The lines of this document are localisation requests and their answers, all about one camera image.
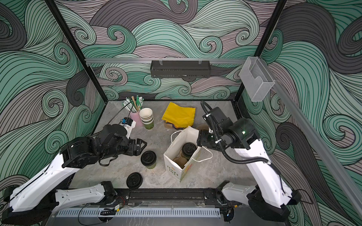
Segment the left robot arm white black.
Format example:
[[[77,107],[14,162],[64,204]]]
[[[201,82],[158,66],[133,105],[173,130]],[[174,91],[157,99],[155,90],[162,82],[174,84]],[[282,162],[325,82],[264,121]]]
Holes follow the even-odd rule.
[[[113,124],[86,137],[77,137],[62,146],[52,162],[25,184],[5,190],[8,207],[2,212],[2,223],[30,226],[51,214],[84,203],[112,204],[117,193],[110,181],[95,186],[68,189],[74,174],[88,165],[108,163],[120,155],[138,156],[147,146],[142,139],[131,139],[132,127]]]

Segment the white paper gift bag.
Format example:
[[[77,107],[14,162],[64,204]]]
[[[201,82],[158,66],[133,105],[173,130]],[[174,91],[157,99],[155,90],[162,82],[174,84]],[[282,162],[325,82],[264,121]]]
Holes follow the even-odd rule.
[[[213,153],[197,145],[199,130],[187,127],[171,135],[171,144],[164,153],[166,172],[181,182],[188,171],[198,163],[213,158]]]

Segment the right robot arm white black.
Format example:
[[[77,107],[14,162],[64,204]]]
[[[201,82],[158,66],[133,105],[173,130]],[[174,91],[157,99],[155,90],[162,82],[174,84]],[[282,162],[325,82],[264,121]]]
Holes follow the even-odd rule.
[[[199,132],[197,145],[221,152],[230,163],[246,165],[256,181],[256,186],[225,181],[218,188],[222,204],[238,202],[263,220],[287,222],[288,206],[301,202],[301,194],[283,181],[253,122],[246,118],[233,122],[219,107],[212,108],[205,101],[200,104],[209,128]]]

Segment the black cup lid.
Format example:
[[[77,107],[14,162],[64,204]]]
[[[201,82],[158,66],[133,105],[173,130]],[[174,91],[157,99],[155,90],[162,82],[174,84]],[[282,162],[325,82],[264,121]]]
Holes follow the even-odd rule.
[[[187,159],[190,159],[195,153],[196,149],[197,147],[193,143],[188,142],[182,146],[182,155]]]
[[[153,151],[146,151],[141,155],[140,160],[145,167],[151,167],[156,164],[157,156]]]

